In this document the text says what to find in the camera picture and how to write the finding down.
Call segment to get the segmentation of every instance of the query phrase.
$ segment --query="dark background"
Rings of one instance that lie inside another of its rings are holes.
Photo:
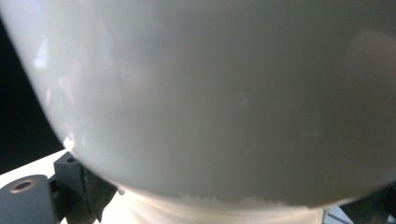
[[[60,149],[0,21],[0,174]]]

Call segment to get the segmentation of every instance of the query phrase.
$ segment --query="screw hole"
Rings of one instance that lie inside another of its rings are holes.
[[[72,158],[69,158],[69,159],[67,159],[67,162],[69,162],[69,163],[72,163],[72,162],[75,162],[76,161],[76,159],[74,159],[73,157]]]
[[[22,180],[18,184],[14,185],[14,187],[12,187],[10,191],[11,193],[21,193],[32,188],[36,183],[37,181],[33,179]]]

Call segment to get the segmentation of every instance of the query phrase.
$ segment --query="white ceramic bowl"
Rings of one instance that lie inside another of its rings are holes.
[[[66,147],[163,197],[321,207],[396,177],[391,2],[13,1]]]

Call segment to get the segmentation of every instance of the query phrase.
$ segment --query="black bracket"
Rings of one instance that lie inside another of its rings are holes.
[[[0,223],[101,221],[117,188],[84,168],[70,153],[54,163],[55,175],[29,175],[0,189]]]

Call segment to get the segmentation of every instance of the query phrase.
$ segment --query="black background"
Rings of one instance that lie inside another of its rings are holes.
[[[60,149],[0,22],[0,174]]]

